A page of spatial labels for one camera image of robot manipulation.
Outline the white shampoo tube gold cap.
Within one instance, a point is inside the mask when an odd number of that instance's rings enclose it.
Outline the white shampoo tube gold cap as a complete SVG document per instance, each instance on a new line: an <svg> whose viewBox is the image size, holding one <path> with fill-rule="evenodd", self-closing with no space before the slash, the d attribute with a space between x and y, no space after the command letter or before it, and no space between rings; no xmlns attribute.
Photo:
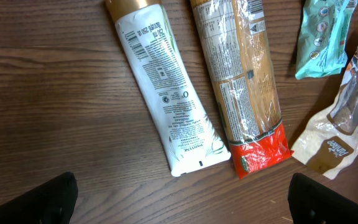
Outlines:
<svg viewBox="0 0 358 224"><path fill-rule="evenodd" d="M171 174L230 159L185 69L160 1L106 0L131 70L158 130Z"/></svg>

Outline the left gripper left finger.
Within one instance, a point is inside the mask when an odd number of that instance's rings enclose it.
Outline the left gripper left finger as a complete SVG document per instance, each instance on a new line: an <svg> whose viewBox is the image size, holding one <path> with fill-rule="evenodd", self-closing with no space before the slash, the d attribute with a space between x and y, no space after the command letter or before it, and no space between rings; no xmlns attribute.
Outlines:
<svg viewBox="0 0 358 224"><path fill-rule="evenodd" d="M62 173L1 205L0 223L69 223L77 197L75 175Z"/></svg>

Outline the beige brown snack pouch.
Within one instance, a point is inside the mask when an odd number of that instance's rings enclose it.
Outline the beige brown snack pouch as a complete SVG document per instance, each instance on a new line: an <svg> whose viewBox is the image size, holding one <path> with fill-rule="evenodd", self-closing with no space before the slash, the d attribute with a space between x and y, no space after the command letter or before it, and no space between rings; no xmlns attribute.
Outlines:
<svg viewBox="0 0 358 224"><path fill-rule="evenodd" d="M358 156L358 46L334 103L311 117L291 149L296 160L329 179Z"/></svg>

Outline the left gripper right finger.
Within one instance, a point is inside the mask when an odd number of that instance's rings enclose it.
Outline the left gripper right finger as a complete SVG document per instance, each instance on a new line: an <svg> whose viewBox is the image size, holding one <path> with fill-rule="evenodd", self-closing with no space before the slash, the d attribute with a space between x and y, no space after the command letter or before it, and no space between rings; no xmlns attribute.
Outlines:
<svg viewBox="0 0 358 224"><path fill-rule="evenodd" d="M358 204L319 182L295 173L288 189L294 224L358 223Z"/></svg>

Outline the teal snack wrapper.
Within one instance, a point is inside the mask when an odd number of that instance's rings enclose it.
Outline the teal snack wrapper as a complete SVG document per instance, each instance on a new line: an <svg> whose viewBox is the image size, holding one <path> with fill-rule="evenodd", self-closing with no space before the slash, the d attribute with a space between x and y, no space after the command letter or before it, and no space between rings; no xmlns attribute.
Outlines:
<svg viewBox="0 0 358 224"><path fill-rule="evenodd" d="M298 80L341 72L349 26L358 0L306 0L297 43Z"/></svg>

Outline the orange spaghetti pasta package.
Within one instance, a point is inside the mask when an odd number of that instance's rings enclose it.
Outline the orange spaghetti pasta package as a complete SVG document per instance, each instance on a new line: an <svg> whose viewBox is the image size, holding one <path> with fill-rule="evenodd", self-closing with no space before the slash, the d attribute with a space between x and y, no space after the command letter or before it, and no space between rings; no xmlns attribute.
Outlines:
<svg viewBox="0 0 358 224"><path fill-rule="evenodd" d="M262 0L190 3L239 178L290 158Z"/></svg>

